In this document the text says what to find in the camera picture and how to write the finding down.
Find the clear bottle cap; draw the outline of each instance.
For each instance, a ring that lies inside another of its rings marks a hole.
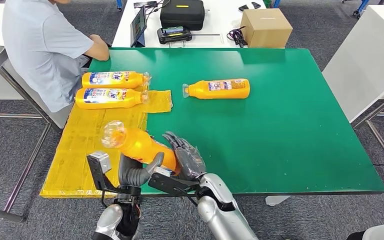
[[[106,148],[120,147],[126,138],[126,129],[122,121],[110,121],[103,127],[102,145]]]
[[[150,75],[149,72],[144,72],[143,73],[143,85],[149,86],[151,84],[151,78],[152,76]]]
[[[150,102],[150,96],[147,90],[142,91],[141,100],[143,104],[147,104]]]
[[[184,98],[189,97],[189,85],[186,84],[186,83],[183,83],[183,85],[181,86],[181,89],[182,89],[182,92],[183,92],[183,97]]]

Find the green table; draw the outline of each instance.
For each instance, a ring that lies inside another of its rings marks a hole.
[[[91,71],[152,75],[171,112],[148,114],[156,140],[172,131],[237,194],[381,193],[384,184],[307,49],[113,48]],[[182,97],[182,84],[247,78],[247,99]],[[143,186],[143,194],[159,191]]]

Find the yellow foam pad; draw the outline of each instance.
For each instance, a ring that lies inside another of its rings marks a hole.
[[[74,104],[40,196],[44,198],[91,198],[100,197],[89,169],[86,155],[95,151],[109,154],[111,168],[106,176],[118,186],[120,153],[116,148],[105,148],[101,144],[104,126],[120,120],[128,128],[147,128],[147,113],[169,112],[172,108],[171,92],[149,91],[149,103],[131,108],[81,109]]]

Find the plastic bottle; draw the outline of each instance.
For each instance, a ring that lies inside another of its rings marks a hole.
[[[83,88],[123,88],[135,89],[140,85],[149,86],[149,73],[135,71],[86,72],[81,77]]]
[[[198,99],[246,99],[250,95],[250,82],[245,78],[199,81],[183,84],[183,97]]]
[[[148,102],[148,91],[128,88],[81,88],[75,103],[82,109],[131,108]]]
[[[157,153],[163,152],[162,167],[176,174],[180,172],[173,150],[139,128],[127,128],[121,121],[110,121],[103,129],[101,141],[104,147],[118,148],[124,155],[144,164],[151,163]]]

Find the black bag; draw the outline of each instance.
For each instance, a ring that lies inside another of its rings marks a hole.
[[[183,26],[192,31],[203,28],[205,10],[201,0],[164,0],[159,19],[163,28]]]

